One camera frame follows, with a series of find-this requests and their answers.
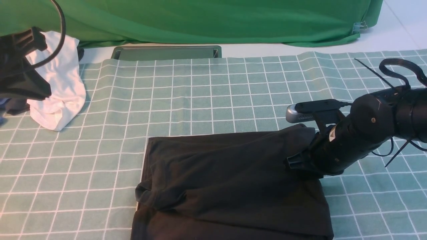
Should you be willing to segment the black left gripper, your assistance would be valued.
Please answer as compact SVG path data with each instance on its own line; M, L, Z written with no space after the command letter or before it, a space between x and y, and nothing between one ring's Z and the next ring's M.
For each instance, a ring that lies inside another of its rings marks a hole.
M1 98L41 101L51 96L50 84L27 59L29 53L46 49L38 27L1 37Z

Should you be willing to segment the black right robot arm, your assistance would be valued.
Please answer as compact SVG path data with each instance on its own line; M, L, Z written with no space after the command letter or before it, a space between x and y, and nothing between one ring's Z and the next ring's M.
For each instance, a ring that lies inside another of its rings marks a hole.
M404 146L426 143L426 89L399 86L358 97L300 102L287 108L290 123L315 121L308 147L284 161L304 177L337 176L392 138Z

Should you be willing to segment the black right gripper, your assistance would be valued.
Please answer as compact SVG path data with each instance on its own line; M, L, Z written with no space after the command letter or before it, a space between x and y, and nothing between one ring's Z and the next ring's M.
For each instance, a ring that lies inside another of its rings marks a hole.
M322 179L336 176L354 162L366 157L394 135L394 123L389 119L345 117L319 143L310 147L309 154L299 152L286 157L284 165L299 179Z

